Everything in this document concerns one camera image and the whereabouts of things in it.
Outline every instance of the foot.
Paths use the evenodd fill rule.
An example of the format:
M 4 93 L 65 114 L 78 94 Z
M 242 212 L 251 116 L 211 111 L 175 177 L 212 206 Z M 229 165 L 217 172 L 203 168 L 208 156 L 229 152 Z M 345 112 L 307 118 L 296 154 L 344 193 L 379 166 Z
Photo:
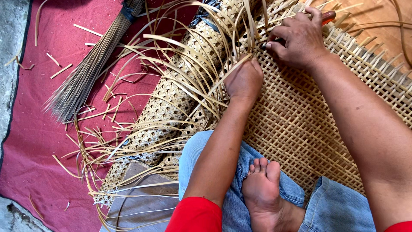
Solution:
M 243 181 L 242 192 L 253 232 L 296 232 L 305 210 L 279 196 L 279 163 L 255 159 Z

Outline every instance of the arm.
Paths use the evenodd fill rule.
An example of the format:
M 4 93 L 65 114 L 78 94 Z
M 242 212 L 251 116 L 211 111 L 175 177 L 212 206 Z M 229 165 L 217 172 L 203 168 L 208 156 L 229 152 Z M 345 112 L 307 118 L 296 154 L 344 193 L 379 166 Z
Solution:
M 285 63 L 306 69 L 319 86 L 339 133 L 356 162 L 378 232 L 412 220 L 412 131 L 335 54 L 321 37 L 321 12 L 307 8 L 275 27 L 267 49 Z
M 233 180 L 246 121 L 263 84 L 259 62 L 247 60 L 224 83 L 229 106 L 197 159 L 183 196 L 204 197 L 219 207 Z

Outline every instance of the red mat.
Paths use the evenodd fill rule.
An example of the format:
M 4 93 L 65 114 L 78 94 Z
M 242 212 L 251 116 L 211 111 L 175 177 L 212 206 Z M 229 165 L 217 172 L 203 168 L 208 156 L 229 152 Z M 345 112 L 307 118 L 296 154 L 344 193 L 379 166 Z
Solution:
M 61 166 L 52 158 L 52 155 L 62 157 L 75 151 L 78 147 L 66 136 L 77 138 L 73 125 L 69 125 L 68 132 L 65 126 L 56 124 L 50 117 L 50 113 L 43 114 L 42 105 L 51 96 L 52 92 L 60 86 L 68 74 L 85 57 L 91 47 L 84 43 L 96 43 L 98 36 L 74 27 L 78 24 L 95 32 L 104 34 L 113 22 L 121 8 L 121 0 L 51 0 L 45 3 L 41 11 L 38 47 L 34 45 L 35 17 L 38 7 L 43 0 L 34 0 L 31 7 L 31 15 L 28 19 L 26 30 L 26 43 L 23 46 L 24 59 L 21 63 L 24 67 L 35 64 L 32 70 L 19 70 L 19 82 L 16 98 L 13 106 L 12 121 L 8 137 L 3 144 L 3 159 L 0 170 L 0 194 L 17 201 L 28 209 L 35 217 L 40 217 L 31 206 L 29 195 L 39 212 L 44 216 L 42 222 L 54 231 L 98 231 L 101 223 L 97 218 L 96 207 L 93 199 L 87 195 L 86 184 L 69 176 Z M 148 0 L 149 7 L 158 7 L 162 1 Z M 184 8 L 178 12 L 178 20 L 189 24 L 196 12 L 196 8 Z M 134 23 L 124 38 L 128 41 L 147 23 L 147 17 L 140 17 Z M 162 20 L 156 34 L 169 32 L 173 27 L 171 20 Z M 72 63 L 73 67 L 59 74 L 54 79 L 50 77 L 62 69 L 58 67 L 46 53 L 52 55 L 62 67 Z M 132 56 L 119 61 L 109 71 L 117 74 L 123 64 Z M 123 75 L 142 71 L 140 60 L 132 61 L 123 71 Z M 104 84 L 110 86 L 114 80 L 110 73 L 103 83 L 100 79 L 96 82 L 94 90 L 87 104 L 96 107 L 96 110 L 79 117 L 97 114 L 106 110 L 106 103 L 102 98 L 106 92 Z M 158 76 L 145 75 L 136 83 L 122 82 L 118 84 L 114 93 L 125 92 L 127 96 L 137 93 L 152 93 Z M 138 114 L 147 103 L 149 96 L 137 96 L 130 99 Z M 118 98 L 110 99 L 111 106 L 118 103 Z M 119 108 L 116 116 L 118 122 L 133 122 L 136 119 L 132 107 L 126 102 Z M 79 122 L 79 126 L 99 128 L 103 131 L 113 130 L 111 123 L 102 116 Z M 115 133 L 104 133 L 106 139 L 113 138 Z M 61 162 L 73 173 L 76 173 L 75 159 L 61 159 Z M 101 169 L 100 176 L 104 177 L 109 165 Z

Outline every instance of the red cloth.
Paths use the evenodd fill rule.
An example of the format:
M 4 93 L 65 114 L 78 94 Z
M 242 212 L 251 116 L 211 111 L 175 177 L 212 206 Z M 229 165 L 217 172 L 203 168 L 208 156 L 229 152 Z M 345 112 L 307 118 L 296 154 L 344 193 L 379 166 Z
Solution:
M 63 155 L 78 149 L 66 136 L 68 133 L 77 140 L 74 126 L 69 125 L 68 132 L 65 132 L 65 126 L 55 123 L 49 112 L 43 114 L 42 105 L 91 49 L 84 43 L 96 43 L 99 39 L 98 36 L 74 27 L 73 24 L 104 34 L 119 13 L 122 1 L 48 1 L 41 11 L 38 47 L 35 47 L 35 18 L 42 2 L 43 0 L 33 1 L 31 16 L 29 16 L 30 26 L 27 31 L 26 45 L 23 47 L 24 58 L 21 62 L 24 67 L 29 67 L 31 64 L 35 64 L 35 66 L 32 70 L 20 69 L 19 71 L 19 83 L 10 133 L 3 146 L 0 195 L 17 201 L 39 218 L 29 201 L 31 194 L 36 208 L 44 216 L 42 222 L 53 231 L 98 231 L 101 223 L 97 216 L 96 207 L 93 205 L 94 201 L 87 195 L 88 189 L 85 181 L 82 184 L 80 180 L 70 176 L 52 157 L 55 154 L 61 158 Z M 148 0 L 148 7 L 158 7 L 161 2 Z M 180 9 L 177 19 L 188 25 L 195 12 L 196 7 Z M 156 14 L 157 12 L 153 13 L 152 18 L 155 18 Z M 145 24 L 147 24 L 147 17 L 140 17 L 126 32 L 122 43 L 128 43 Z M 172 27 L 173 21 L 164 19 L 156 34 L 169 32 Z M 143 38 L 145 33 L 150 33 L 149 28 L 141 34 L 141 41 L 145 40 Z M 175 36 L 173 39 L 180 41 L 181 37 Z M 117 55 L 120 50 L 115 50 L 113 56 Z M 66 67 L 70 63 L 73 64 L 73 67 L 54 79 L 50 79 L 62 67 L 58 67 L 46 55 L 47 52 L 62 67 Z M 119 61 L 109 71 L 117 74 L 132 55 Z M 141 71 L 140 60 L 133 60 L 122 74 Z M 129 80 L 137 78 L 138 76 L 128 77 Z M 107 105 L 102 101 L 107 90 L 104 84 L 110 86 L 113 80 L 114 76 L 109 73 L 103 83 L 100 83 L 100 79 L 96 82 L 90 98 L 87 100 L 87 103 L 95 106 L 96 110 L 81 116 L 97 114 L 106 110 Z M 113 92 L 125 92 L 128 94 L 127 96 L 137 93 L 152 93 L 158 81 L 158 76 L 145 75 L 133 84 L 122 81 Z M 130 102 L 140 114 L 148 99 L 149 96 L 137 96 L 131 98 Z M 108 103 L 114 106 L 117 105 L 118 100 L 119 98 L 112 98 Z M 133 122 L 133 118 L 136 119 L 135 113 L 128 102 L 125 102 L 119 108 L 116 121 Z M 111 131 L 114 130 L 111 128 L 113 125 L 117 126 L 115 123 L 111 123 L 108 117 L 103 121 L 102 116 L 79 122 L 81 130 L 84 131 L 85 126 L 88 128 L 98 126 L 103 131 Z M 109 132 L 103 135 L 106 139 L 110 139 L 115 136 L 115 133 Z M 86 141 L 96 142 L 96 139 L 89 136 Z M 70 156 L 68 159 L 63 158 L 60 161 L 71 172 L 77 174 L 75 156 Z M 110 164 L 99 170 L 99 175 L 102 178 L 105 177 L 109 167 Z M 70 206 L 65 212 L 64 209 L 68 202 L 70 202 Z
M 222 231 L 222 210 L 206 198 L 192 196 L 176 206 L 165 232 Z
M 412 221 L 396 223 L 386 229 L 385 232 L 412 232 Z

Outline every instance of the screwdriver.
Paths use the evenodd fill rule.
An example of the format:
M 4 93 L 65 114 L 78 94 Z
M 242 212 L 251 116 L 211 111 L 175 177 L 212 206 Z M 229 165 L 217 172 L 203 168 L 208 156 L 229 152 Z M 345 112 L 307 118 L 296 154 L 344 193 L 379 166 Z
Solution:
M 328 11 L 328 12 L 323 13 L 323 14 L 322 14 L 322 26 L 325 25 L 325 24 L 327 24 L 328 22 L 331 22 L 332 20 L 334 20 L 335 17 L 336 17 L 336 12 L 335 12 L 334 10 L 330 10 L 330 11 Z M 275 39 L 274 42 L 282 43 L 282 42 L 285 42 L 285 40 L 282 39 L 282 38 L 278 38 L 278 39 Z M 263 45 L 263 46 L 261 46 L 260 48 L 261 48 L 262 50 L 265 50 L 265 49 L 266 49 L 266 45 Z

